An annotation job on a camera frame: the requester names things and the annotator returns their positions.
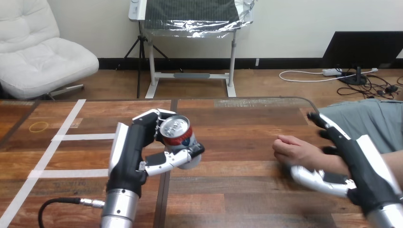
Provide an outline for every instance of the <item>chair leg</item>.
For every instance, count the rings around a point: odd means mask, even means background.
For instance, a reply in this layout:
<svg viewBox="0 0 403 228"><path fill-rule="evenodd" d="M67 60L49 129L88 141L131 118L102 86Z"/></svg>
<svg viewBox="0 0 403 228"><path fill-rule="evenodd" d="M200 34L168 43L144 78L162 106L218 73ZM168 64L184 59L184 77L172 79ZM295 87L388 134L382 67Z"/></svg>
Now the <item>chair leg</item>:
<svg viewBox="0 0 403 228"><path fill-rule="evenodd" d="M50 93L48 93L48 95L49 95L49 97L54 99L53 96L64 94L64 93L67 93L67 92L70 92L70 91L73 91L73 90L78 90L78 89L84 89L84 85L81 84L81 85L75 85L75 86L66 87L66 88L63 88L61 90L50 92Z"/></svg>

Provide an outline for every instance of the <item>chair cushion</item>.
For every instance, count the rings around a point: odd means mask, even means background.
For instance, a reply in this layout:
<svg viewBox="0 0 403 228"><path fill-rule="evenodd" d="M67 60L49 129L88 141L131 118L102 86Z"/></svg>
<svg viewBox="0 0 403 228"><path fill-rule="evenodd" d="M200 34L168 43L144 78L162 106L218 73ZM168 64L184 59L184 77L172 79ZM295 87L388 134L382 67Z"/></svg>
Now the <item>chair cushion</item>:
<svg viewBox="0 0 403 228"><path fill-rule="evenodd" d="M0 53L55 37L59 29L46 0L0 0Z"/></svg>
<svg viewBox="0 0 403 228"><path fill-rule="evenodd" d="M83 46L52 38L14 53L0 53L0 83L19 99L51 92L94 74L98 59Z"/></svg>

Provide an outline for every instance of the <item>human hand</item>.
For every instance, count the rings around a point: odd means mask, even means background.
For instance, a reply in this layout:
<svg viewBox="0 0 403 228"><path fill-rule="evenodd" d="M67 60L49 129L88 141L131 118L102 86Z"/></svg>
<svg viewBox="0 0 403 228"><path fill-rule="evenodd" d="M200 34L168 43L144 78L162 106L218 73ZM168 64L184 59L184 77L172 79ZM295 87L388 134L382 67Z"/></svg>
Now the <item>human hand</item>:
<svg viewBox="0 0 403 228"><path fill-rule="evenodd" d="M282 163L301 165L309 170L321 169L329 155L294 136L279 135L273 143L274 156Z"/></svg>

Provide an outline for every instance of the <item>white tape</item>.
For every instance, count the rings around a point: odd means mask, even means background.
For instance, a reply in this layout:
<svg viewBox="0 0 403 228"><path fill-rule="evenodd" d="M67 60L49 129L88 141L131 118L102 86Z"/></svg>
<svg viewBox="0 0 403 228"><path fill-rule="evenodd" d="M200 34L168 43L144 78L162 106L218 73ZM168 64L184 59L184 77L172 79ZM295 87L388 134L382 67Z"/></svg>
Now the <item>white tape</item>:
<svg viewBox="0 0 403 228"><path fill-rule="evenodd" d="M77 114L80 112L83 107L85 100L78 100L76 105L71 110L70 114L65 119L64 123L60 127L57 135L65 135L76 118ZM53 154L57 150L61 141L51 141L49 147L46 149L45 153L42 155L42 158L39 160L34 170L43 171L48 165L50 159ZM13 220L14 216L17 214L18 210L21 208L25 199L28 197L32 188L35 186L35 183L38 181L38 177L27 178L25 183L22 185L21 189L18 191L10 205L7 207L6 211L0 218L0 227L8 227L10 222Z"/></svg>
<svg viewBox="0 0 403 228"><path fill-rule="evenodd" d="M33 170L29 178L88 178L107 177L108 169L99 170Z"/></svg>
<svg viewBox="0 0 403 228"><path fill-rule="evenodd" d="M73 141L73 140L102 140L102 139L114 139L115 133L111 134L67 134L67 135L55 135L52 141Z"/></svg>

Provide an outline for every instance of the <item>human arm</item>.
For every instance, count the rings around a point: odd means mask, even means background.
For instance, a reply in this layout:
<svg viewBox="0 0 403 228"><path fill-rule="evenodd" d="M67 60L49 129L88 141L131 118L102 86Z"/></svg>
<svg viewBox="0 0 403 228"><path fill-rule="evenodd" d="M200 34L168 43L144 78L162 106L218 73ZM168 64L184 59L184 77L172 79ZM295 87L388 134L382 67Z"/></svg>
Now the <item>human arm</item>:
<svg viewBox="0 0 403 228"><path fill-rule="evenodd" d="M274 156L282 163L301 165L307 169L350 175L344 161L337 155L327 155L321 149L294 136L279 135L273 143ZM382 155L386 164L403 187L403 151Z"/></svg>

